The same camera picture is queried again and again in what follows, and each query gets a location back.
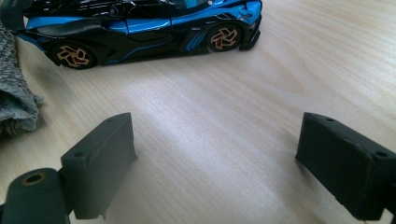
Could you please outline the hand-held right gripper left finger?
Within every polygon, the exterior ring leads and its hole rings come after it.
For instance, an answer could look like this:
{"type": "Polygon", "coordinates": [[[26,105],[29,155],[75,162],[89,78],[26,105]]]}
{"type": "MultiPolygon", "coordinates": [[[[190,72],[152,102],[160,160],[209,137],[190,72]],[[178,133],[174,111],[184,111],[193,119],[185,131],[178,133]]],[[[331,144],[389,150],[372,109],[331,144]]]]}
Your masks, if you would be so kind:
{"type": "Polygon", "coordinates": [[[105,119],[63,154],[66,200],[76,218],[103,216],[136,159],[129,113],[105,119]]]}

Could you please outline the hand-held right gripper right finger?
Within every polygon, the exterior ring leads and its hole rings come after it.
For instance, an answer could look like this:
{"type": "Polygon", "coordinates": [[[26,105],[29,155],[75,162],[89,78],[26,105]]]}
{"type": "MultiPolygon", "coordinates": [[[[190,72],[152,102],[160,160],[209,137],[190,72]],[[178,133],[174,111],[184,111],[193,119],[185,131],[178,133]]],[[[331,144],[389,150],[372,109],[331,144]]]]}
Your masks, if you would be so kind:
{"type": "Polygon", "coordinates": [[[396,220],[396,153],[345,124],[304,113],[295,159],[358,220],[396,220]]]}

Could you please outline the blue and black toy car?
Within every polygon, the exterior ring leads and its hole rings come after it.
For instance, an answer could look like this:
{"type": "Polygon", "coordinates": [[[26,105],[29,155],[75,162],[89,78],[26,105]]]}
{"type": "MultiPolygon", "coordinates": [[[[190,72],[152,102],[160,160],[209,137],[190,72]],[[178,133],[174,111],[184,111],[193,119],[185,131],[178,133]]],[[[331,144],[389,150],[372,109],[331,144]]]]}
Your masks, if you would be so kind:
{"type": "Polygon", "coordinates": [[[249,50],[262,0],[2,0],[0,23],[57,65],[249,50]]]}

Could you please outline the grey terry cloth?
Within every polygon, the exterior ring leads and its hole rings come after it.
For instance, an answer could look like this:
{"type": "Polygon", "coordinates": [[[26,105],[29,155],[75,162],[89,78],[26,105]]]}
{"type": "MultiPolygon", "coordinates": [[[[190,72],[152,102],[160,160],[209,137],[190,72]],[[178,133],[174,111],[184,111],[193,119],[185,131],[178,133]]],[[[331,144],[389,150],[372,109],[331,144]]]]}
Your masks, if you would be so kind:
{"type": "Polygon", "coordinates": [[[22,74],[14,37],[0,23],[0,134],[34,131],[42,102],[22,74]]]}

